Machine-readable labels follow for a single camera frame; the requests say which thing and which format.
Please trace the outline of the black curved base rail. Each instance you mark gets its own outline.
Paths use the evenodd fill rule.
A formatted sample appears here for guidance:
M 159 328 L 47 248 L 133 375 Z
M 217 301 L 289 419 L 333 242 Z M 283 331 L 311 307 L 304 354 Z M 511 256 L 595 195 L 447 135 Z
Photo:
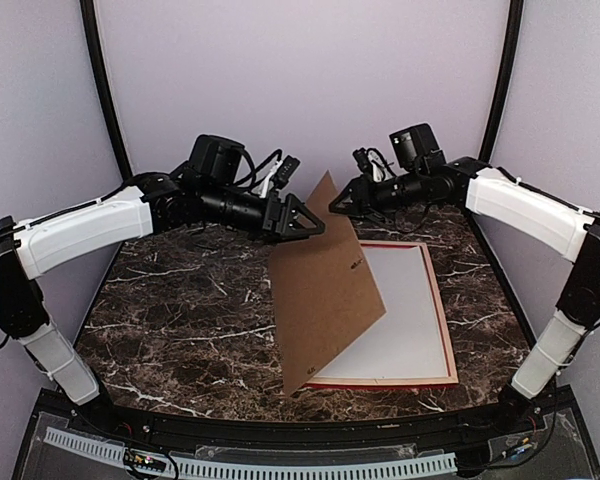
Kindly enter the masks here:
M 124 421 L 119 437 L 134 446 L 163 447 L 192 453 L 200 447 L 248 450 L 338 450 L 414 445 L 418 451 L 443 450 L 487 460 L 489 441 L 525 432 L 543 438 L 562 429 L 586 435 L 583 418 L 570 387 L 542 397 L 540 413 L 516 422 L 505 434 L 490 425 L 494 404 L 463 410 L 393 419 L 344 422 L 249 422 L 194 418 L 116 406 Z

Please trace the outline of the black corner post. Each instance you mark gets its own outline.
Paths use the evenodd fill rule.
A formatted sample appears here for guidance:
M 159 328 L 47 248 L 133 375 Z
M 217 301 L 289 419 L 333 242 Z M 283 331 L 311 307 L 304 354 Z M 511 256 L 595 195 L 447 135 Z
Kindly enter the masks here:
M 479 160 L 485 163 L 491 161 L 500 129 L 514 68 L 523 11 L 523 0 L 511 0 L 509 2 L 498 73 L 478 156 Z
M 93 0 L 80 0 L 79 6 L 100 110 L 103 116 L 118 172 L 123 180 L 128 180 L 132 177 L 133 172 L 108 79 L 104 51 L 96 16 L 96 4 Z

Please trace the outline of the right black corner post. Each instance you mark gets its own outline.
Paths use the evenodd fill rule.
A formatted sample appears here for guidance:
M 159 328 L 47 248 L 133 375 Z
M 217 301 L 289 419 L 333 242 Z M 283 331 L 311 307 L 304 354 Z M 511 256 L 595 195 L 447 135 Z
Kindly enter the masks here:
M 500 129 L 514 68 L 523 11 L 523 0 L 511 0 L 509 2 L 498 73 L 478 156 L 479 160 L 485 163 L 491 161 Z

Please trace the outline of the left black corner post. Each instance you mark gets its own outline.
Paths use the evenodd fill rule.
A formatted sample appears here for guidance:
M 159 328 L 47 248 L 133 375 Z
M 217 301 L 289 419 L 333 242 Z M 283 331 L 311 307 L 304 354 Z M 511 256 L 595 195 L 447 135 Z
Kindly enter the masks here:
M 133 172 L 108 79 L 104 51 L 96 16 L 96 4 L 93 0 L 80 0 L 79 6 L 100 110 L 103 116 L 118 172 L 123 180 L 128 180 L 132 177 Z

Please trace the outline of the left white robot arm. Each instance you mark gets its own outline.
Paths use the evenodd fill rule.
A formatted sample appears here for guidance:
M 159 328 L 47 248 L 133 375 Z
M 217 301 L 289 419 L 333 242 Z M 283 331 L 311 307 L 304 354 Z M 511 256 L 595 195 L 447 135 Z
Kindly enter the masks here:
M 121 427 L 120 412 L 93 370 L 58 330 L 38 278 L 52 269 L 131 239 L 215 223 L 272 243 L 320 235 L 324 223 L 295 195 L 260 197 L 196 173 L 149 173 L 116 191 L 59 212 L 0 220 L 0 330 L 19 342 L 100 436 Z

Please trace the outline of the brown cardboard backing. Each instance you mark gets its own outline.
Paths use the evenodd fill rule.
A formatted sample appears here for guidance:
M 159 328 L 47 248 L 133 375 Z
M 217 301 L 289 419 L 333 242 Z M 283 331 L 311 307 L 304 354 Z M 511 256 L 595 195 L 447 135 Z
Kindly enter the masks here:
M 269 258 L 286 396 L 311 382 L 386 313 L 351 221 L 329 211 L 337 195 L 326 172 L 307 200 L 325 232 L 280 244 Z

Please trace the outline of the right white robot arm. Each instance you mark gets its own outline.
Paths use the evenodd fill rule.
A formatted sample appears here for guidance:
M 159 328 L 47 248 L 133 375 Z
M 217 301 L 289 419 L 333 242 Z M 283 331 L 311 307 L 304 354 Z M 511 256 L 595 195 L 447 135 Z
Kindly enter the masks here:
M 584 340 L 600 327 L 600 210 L 559 199 L 474 158 L 445 162 L 436 155 L 388 180 L 376 182 L 369 173 L 355 177 L 329 209 L 382 221 L 415 204 L 454 205 L 491 219 L 551 250 L 571 267 L 552 316 L 508 383 L 510 396 L 491 410 L 491 426 L 510 434 L 529 416 L 526 401 L 567 367 Z

